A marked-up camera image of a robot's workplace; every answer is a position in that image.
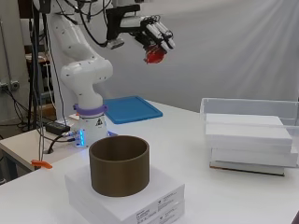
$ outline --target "black device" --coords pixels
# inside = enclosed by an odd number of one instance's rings
[[[58,123],[58,122],[50,122],[45,125],[46,126],[46,132],[53,133],[56,135],[62,135],[63,133],[67,133],[71,130],[71,128],[67,125]]]

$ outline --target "label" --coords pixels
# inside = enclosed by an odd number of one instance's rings
[[[164,209],[166,206],[168,206],[170,203],[174,201],[174,197],[176,196],[177,192],[171,192],[170,194],[163,197],[158,202],[158,212],[160,212],[162,209]]]
[[[159,220],[159,224],[164,224],[165,222],[167,222],[170,218],[173,218],[176,215],[176,211],[177,211],[178,207],[174,207],[172,208],[170,211],[168,211],[167,213],[165,213],[164,216],[160,216],[160,220]]]
[[[141,224],[141,223],[145,222],[146,220],[150,219],[152,216],[159,213],[162,209],[164,209],[165,207],[167,207],[170,203],[172,203],[174,201],[174,198],[176,195],[177,195],[177,192],[173,191],[173,192],[167,194],[166,196],[164,196],[163,198],[161,198],[160,200],[158,200],[158,202],[155,203],[155,205],[148,206],[146,209],[138,212],[136,214],[137,224]]]
[[[98,119],[98,121],[96,122],[95,126],[101,126],[105,123],[105,118],[104,118],[104,114],[101,115]]]

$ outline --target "white backdrop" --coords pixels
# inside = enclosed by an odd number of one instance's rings
[[[177,48],[163,63],[149,65],[143,62],[144,50],[129,35],[115,50],[100,49],[90,41],[114,66],[114,76],[95,87],[104,98],[140,95],[194,111],[204,97],[297,100],[298,0],[156,0],[143,8],[145,14],[163,15]],[[101,21],[97,18],[92,24],[99,40],[106,34]],[[66,61],[54,38],[60,71]],[[71,114],[76,97],[61,86],[65,114]]]

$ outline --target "white wall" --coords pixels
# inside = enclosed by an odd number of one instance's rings
[[[115,50],[91,41],[114,66],[114,76],[96,86],[105,98],[136,94],[194,111],[203,97],[297,100],[297,0],[161,0],[144,9],[163,14],[177,48],[162,63],[148,65],[129,35]],[[100,24],[101,18],[93,21],[98,36]],[[66,61],[52,42],[60,70]],[[63,86],[63,94],[66,114],[73,113],[73,93]]]
[[[0,0],[0,17],[3,21],[4,37],[7,46],[7,59],[13,80],[18,80],[20,89],[13,94],[22,104],[28,102],[28,73],[22,43],[19,7],[17,0]],[[7,59],[0,32],[0,81],[9,83]],[[16,118],[13,101],[6,94],[0,93],[0,121]]]

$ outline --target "electrical outlet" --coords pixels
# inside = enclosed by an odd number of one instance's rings
[[[0,82],[0,93],[5,91],[8,91],[8,84]]]
[[[17,91],[20,88],[19,81],[10,81],[10,89],[12,91]]]

